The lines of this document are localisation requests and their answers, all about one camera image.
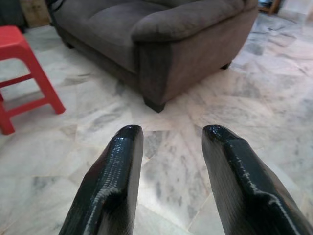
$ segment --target wooden furniture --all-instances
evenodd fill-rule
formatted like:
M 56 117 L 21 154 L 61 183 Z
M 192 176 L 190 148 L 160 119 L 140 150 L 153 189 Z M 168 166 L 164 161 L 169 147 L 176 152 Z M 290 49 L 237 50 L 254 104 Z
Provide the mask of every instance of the wooden furniture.
M 270 16 L 277 10 L 277 8 L 279 7 L 279 3 L 280 0 L 273 0 L 273 3 L 270 7 L 259 6 L 259 11 L 268 12 L 268 15 Z

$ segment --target sofa backrest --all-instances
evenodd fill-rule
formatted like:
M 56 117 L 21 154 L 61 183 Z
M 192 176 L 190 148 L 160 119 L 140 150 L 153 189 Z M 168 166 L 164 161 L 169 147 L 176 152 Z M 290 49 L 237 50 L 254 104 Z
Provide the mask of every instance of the sofa backrest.
M 164 6 L 168 6 L 168 7 L 177 7 L 180 5 L 184 5 L 187 3 L 191 3 L 194 1 L 200 1 L 200 0 L 144 0 L 144 1 L 152 2 L 155 4 L 160 4 L 160 5 L 164 5 Z

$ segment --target sofa leg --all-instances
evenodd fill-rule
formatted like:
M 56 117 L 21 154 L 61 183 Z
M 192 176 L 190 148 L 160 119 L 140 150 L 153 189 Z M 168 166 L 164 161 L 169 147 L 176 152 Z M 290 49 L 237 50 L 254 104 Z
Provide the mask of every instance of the sofa leg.
M 155 103 L 153 103 L 152 101 L 150 101 L 149 99 L 147 99 L 145 97 L 143 98 L 143 100 L 145 101 L 145 104 L 149 108 L 153 109 L 157 113 L 161 113 L 163 111 L 164 107 L 165 107 L 165 103 L 164 104 L 155 104 Z
M 221 67 L 222 70 L 226 70 L 229 68 L 231 62 L 229 62 L 228 64 L 225 64 L 224 66 Z
M 68 43 L 67 41 L 65 41 L 64 39 L 62 39 L 62 42 L 64 43 L 64 45 L 68 48 L 68 49 L 73 49 L 74 46 L 71 43 Z

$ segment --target sofa seat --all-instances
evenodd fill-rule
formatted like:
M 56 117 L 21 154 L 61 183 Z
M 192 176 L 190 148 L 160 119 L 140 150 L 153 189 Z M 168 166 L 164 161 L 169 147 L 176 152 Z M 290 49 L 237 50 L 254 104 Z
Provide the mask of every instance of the sofa seat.
M 133 26 L 152 13 L 169 9 L 141 0 L 101 0 L 93 6 L 67 0 L 55 14 L 58 25 L 130 72 L 138 72 L 138 46 Z

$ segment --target sofa cushion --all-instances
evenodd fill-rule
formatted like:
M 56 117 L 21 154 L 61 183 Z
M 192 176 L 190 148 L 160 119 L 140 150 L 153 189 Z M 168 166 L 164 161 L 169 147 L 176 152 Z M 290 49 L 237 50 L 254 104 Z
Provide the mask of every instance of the sofa cushion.
M 200 0 L 145 0 L 145 1 L 168 6 L 168 7 L 177 7 L 180 5 L 191 3 L 193 1 L 200 1 Z
M 138 55 L 137 46 L 131 39 L 133 26 L 147 15 L 168 9 L 166 6 L 133 0 L 111 7 L 104 4 L 103 9 L 98 11 L 90 11 L 90 7 L 86 13 L 77 0 L 67 0 L 66 3 L 68 1 L 74 1 L 73 6 L 65 5 L 55 15 L 60 27 L 135 73 L 138 70 Z

